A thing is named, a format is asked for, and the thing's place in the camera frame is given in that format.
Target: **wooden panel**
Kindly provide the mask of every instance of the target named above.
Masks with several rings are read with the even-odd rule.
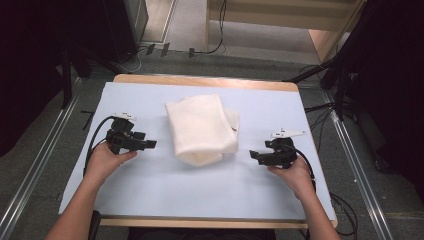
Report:
[[[333,22],[328,31],[309,30],[321,62],[327,61],[335,53],[337,44],[340,42],[343,34],[352,29],[357,23],[363,5],[364,1],[362,0],[357,0],[354,4],[349,5],[346,16],[339,21]]]
[[[220,0],[209,0],[210,20],[218,20]],[[294,28],[332,30],[335,21],[349,14],[351,0],[232,0],[225,21]]]
[[[254,81],[254,80],[228,79],[228,78],[167,76],[167,75],[153,76],[153,75],[120,74],[115,77],[114,82],[183,85],[183,86],[227,87],[227,88],[262,89],[262,90],[290,91],[290,92],[299,91],[297,88],[297,85],[294,83]]]
[[[144,31],[144,42],[163,42],[175,0],[146,0],[149,21]]]
[[[338,221],[331,221],[334,227],[337,227]],[[148,219],[148,218],[113,218],[104,217],[100,223],[103,226],[125,226],[125,227],[187,227],[192,228],[307,228],[308,225],[303,221],[248,221],[248,220],[196,220],[196,219]]]

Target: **gray floor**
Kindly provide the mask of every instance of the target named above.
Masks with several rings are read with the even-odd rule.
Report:
[[[170,52],[167,57],[161,58],[159,51],[149,56],[141,56],[141,60],[142,66],[137,74],[218,76],[269,81],[294,77],[304,66],[296,63],[210,55],[197,55],[189,59],[187,54],[176,52]],[[137,68],[138,61],[133,59],[125,66],[131,69]],[[80,111],[94,111],[105,82],[112,79],[113,76],[107,71],[96,68],[91,79],[85,82],[75,109],[10,239],[42,239],[57,219],[61,194],[88,133],[88,130],[82,130],[88,115]],[[306,83],[314,85],[317,81],[314,77]],[[324,103],[323,94],[319,88],[301,88],[300,93],[305,107]],[[58,95],[46,107],[16,147],[0,159],[0,211],[2,214],[54,123],[59,112],[61,97]],[[313,123],[319,114],[319,111],[308,114],[309,122]],[[358,151],[361,164],[387,215],[395,239],[422,238],[424,208],[413,186],[401,176],[377,172],[360,129],[348,118],[345,124]],[[321,140],[319,140],[321,126],[318,126],[313,134],[317,145],[318,141],[321,141],[319,154],[329,190],[347,200],[354,208],[359,219],[358,239],[378,239],[334,125],[329,119],[323,126]],[[338,229],[348,232],[350,230],[348,220],[337,206],[335,209],[339,218]],[[97,239],[125,239],[126,231],[125,228],[101,227]],[[277,230],[277,233],[279,239],[302,239],[302,235],[297,230]]]

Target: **black cable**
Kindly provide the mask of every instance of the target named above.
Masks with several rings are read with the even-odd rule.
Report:
[[[117,63],[117,64],[116,64],[116,66],[117,66],[117,67],[119,67],[119,68],[121,68],[121,69],[122,69],[122,70],[124,70],[124,71],[127,71],[129,74],[131,74],[131,73],[134,73],[134,72],[138,71],[138,70],[141,68],[141,59],[140,59],[140,54],[141,54],[144,50],[146,50],[146,49],[148,49],[148,47],[146,47],[146,46],[141,46],[141,47],[139,48],[139,50],[138,50],[137,54],[136,54],[137,59],[138,59],[138,68],[137,68],[137,69],[135,69],[135,70],[129,70],[129,69],[127,69],[127,68],[123,67],[123,66],[122,66],[121,64],[119,64],[119,63]]]
[[[94,112],[93,111],[81,110],[81,113],[89,113],[90,114],[90,116],[87,119],[87,122],[85,122],[84,127],[82,127],[82,130],[85,130],[85,129],[87,129],[88,125],[90,124],[91,120],[93,119]]]
[[[346,109],[346,110],[351,109],[352,108],[351,104],[352,104],[351,102],[343,101],[343,109]],[[335,107],[335,106],[336,106],[336,103],[331,102],[331,103],[324,103],[324,104],[313,106],[313,107],[307,107],[304,109],[305,109],[305,112],[308,113],[308,112],[316,111],[322,108]]]
[[[324,124],[325,121],[327,120],[328,116],[330,116],[331,112],[334,111],[333,109],[331,109],[330,111],[328,111],[327,115],[324,117],[324,119],[322,120],[322,124],[321,124],[321,129],[319,131],[319,136],[318,136],[318,149],[317,149],[317,153],[319,153],[319,151],[321,150],[321,140],[322,140],[322,132],[324,130]]]
[[[312,124],[311,124],[311,126],[309,126],[309,127],[311,128],[311,131],[313,131],[313,130],[315,129],[315,127],[323,121],[323,119],[321,119],[321,118],[322,118],[324,115],[325,115],[325,116],[327,116],[327,115],[329,114],[329,112],[331,112],[332,110],[333,110],[332,108],[329,108],[329,109],[325,110],[323,113],[321,113],[321,114],[317,117],[317,119],[315,120],[315,122],[314,122],[314,123],[312,123]]]
[[[315,174],[314,174],[314,170],[312,169],[311,163],[309,162],[308,158],[305,156],[305,154],[303,154],[303,152],[301,152],[299,149],[289,146],[289,145],[281,145],[284,146],[286,148],[289,148],[291,150],[296,151],[300,156],[303,157],[303,159],[305,160],[306,164],[308,165],[309,168],[309,176],[311,177],[311,181],[312,181],[312,186],[314,187],[314,191],[316,192],[317,187],[316,187],[316,183],[315,183]]]
[[[311,239],[311,232],[309,232],[309,228],[306,230],[305,239],[306,240]]]
[[[97,146],[99,146],[100,143],[103,143],[104,141],[106,141],[106,138],[103,138],[102,140],[100,140],[100,142],[98,142],[96,144],[96,146],[93,147],[93,149],[96,149]]]
[[[94,140],[96,139],[97,133],[99,132],[99,130],[100,130],[100,128],[103,126],[103,124],[104,124],[107,120],[110,120],[110,119],[116,119],[116,117],[109,116],[109,117],[107,117],[107,118],[103,119],[103,121],[102,121],[102,122],[100,122],[99,126],[97,126],[96,131],[94,131],[94,134],[93,134],[93,136],[91,137],[90,145],[88,145],[88,149],[87,149],[87,156],[86,156],[86,158],[85,158],[85,165],[84,165],[83,176],[85,175],[85,170],[87,169],[88,161],[90,160],[91,153],[93,152],[93,149],[91,149],[91,148],[92,148],[92,146],[93,146]]]
[[[346,217],[349,219],[350,224],[352,225],[352,232],[342,233],[342,232],[337,231],[337,233],[342,235],[342,236],[352,236],[353,235],[353,238],[355,240],[358,239],[358,218],[356,216],[355,211],[350,206],[350,204],[348,202],[346,202],[346,200],[342,199],[341,197],[337,196],[336,194],[330,192],[330,197],[334,202],[336,202],[338,205],[341,206],[343,213],[346,215]],[[345,205],[352,212],[354,219],[352,218],[350,213],[348,211],[346,211],[346,209],[344,207]]]
[[[306,69],[306,68],[308,68],[308,67],[318,67],[318,66],[319,66],[319,65],[316,65],[316,64],[306,65],[306,66],[302,67],[302,68],[299,70],[298,75],[302,74],[302,71],[303,71],[303,70],[305,70],[305,69]]]
[[[221,31],[221,40],[219,41],[218,46],[209,52],[194,52],[194,53],[200,53],[200,54],[211,54],[216,52],[222,45],[222,42],[224,41],[224,21],[225,21],[225,12],[227,11],[227,0],[224,0],[222,2],[221,10],[219,11],[219,29]]]
[[[227,51],[227,47],[225,46],[225,43],[222,43],[222,46],[224,47],[224,51],[222,51],[220,54],[224,54]]]

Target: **folded white towel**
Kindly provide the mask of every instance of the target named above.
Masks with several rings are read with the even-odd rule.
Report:
[[[224,109],[217,94],[185,98],[166,103],[175,155],[195,166],[222,159],[222,153],[238,150],[240,117]]]

